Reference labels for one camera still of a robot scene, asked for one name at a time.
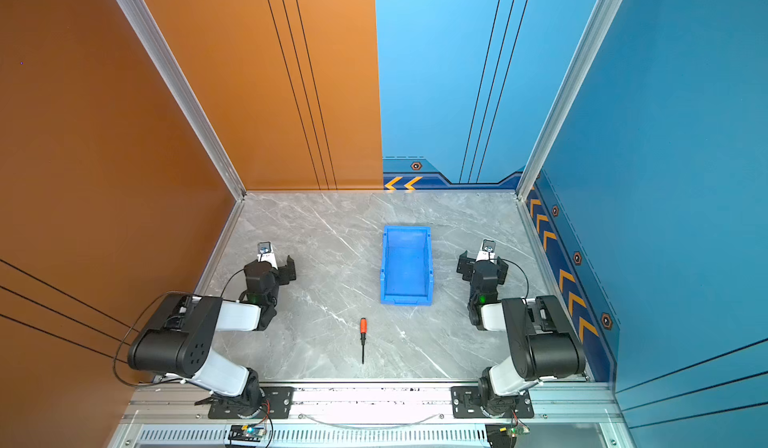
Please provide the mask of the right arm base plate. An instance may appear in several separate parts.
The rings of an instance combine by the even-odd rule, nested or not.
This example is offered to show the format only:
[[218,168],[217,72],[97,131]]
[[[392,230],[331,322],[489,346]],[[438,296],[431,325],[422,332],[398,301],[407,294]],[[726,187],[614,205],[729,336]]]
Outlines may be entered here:
[[478,386],[452,386],[450,395],[453,417],[457,419],[532,419],[535,416],[528,392],[498,396],[491,392],[481,392]]

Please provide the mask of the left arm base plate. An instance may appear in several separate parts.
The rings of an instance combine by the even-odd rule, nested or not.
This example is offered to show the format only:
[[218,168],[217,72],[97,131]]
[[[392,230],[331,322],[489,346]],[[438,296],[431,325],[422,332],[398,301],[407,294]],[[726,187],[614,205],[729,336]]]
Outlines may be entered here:
[[215,395],[210,404],[208,418],[213,420],[284,420],[290,415],[294,388],[290,386],[266,386],[252,394],[238,397]]

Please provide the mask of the red handled screwdriver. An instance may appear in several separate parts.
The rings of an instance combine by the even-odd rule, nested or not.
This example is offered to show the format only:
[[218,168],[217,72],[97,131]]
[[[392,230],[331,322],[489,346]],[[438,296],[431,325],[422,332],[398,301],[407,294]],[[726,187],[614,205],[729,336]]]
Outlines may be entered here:
[[367,319],[361,318],[359,322],[359,334],[360,334],[360,346],[361,346],[361,363],[365,363],[365,346],[367,338]]

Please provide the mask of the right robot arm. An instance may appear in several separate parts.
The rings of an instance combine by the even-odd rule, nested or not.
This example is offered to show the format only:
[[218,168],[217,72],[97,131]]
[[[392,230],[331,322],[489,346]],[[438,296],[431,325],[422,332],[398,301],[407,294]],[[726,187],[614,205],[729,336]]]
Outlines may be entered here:
[[530,388],[546,379],[582,375],[587,368],[583,344],[555,295],[501,299],[511,261],[490,251],[458,257],[456,271],[469,283],[467,310],[480,331],[506,335],[509,355],[486,368],[478,380],[475,403],[489,417],[517,414]]

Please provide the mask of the green circuit board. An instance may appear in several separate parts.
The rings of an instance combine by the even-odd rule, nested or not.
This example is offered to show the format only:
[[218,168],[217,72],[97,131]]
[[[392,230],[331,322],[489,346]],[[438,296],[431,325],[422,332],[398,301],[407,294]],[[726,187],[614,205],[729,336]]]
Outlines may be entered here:
[[266,447],[269,442],[268,430],[256,424],[233,424],[229,428],[228,447]]

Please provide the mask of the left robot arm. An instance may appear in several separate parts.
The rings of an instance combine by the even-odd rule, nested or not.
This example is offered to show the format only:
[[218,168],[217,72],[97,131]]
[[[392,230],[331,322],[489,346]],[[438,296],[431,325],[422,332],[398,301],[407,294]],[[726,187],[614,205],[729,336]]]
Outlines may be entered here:
[[264,331],[277,315],[280,288],[297,279],[295,260],[279,266],[272,253],[243,268],[246,288],[237,300],[173,292],[165,296],[132,342],[127,363],[138,371],[167,375],[209,393],[211,418],[267,417],[269,401],[257,372],[213,348],[218,332]]

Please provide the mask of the blue plastic bin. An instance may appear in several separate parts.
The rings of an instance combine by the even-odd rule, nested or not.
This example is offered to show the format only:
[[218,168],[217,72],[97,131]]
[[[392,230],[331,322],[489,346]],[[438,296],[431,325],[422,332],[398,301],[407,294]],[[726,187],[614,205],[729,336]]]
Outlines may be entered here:
[[381,303],[430,306],[433,290],[431,229],[425,226],[386,226],[382,234]]

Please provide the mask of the left aluminium corner post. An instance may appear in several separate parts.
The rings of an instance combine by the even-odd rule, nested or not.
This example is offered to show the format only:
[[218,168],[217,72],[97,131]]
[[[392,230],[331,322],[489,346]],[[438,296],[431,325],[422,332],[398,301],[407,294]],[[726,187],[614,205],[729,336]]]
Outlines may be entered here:
[[247,193],[234,164],[144,0],[115,0],[225,185],[238,202]]

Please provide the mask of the aluminium corner post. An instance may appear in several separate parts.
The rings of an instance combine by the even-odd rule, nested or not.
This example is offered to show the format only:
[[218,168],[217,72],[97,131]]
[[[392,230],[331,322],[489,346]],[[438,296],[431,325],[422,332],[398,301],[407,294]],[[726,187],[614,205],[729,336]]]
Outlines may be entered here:
[[238,202],[247,193],[234,164],[144,0],[115,0],[225,185]]
[[516,189],[527,199],[623,0],[596,0]]

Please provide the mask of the right aluminium corner post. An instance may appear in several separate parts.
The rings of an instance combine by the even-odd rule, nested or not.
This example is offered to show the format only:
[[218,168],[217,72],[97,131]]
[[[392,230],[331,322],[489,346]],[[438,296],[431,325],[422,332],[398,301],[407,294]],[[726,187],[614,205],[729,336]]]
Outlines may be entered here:
[[516,189],[527,199],[623,0],[596,0]]

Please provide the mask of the aluminium front rail frame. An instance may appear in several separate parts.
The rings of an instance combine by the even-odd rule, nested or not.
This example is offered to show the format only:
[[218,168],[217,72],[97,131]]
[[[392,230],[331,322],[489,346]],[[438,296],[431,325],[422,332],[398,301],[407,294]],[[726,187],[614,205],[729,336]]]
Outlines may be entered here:
[[228,447],[233,424],[269,433],[266,447],[631,447],[634,442],[604,383],[546,382],[528,391],[535,416],[453,417],[459,381],[291,381],[284,420],[213,420],[202,393],[188,385],[140,389],[109,441],[111,447]]

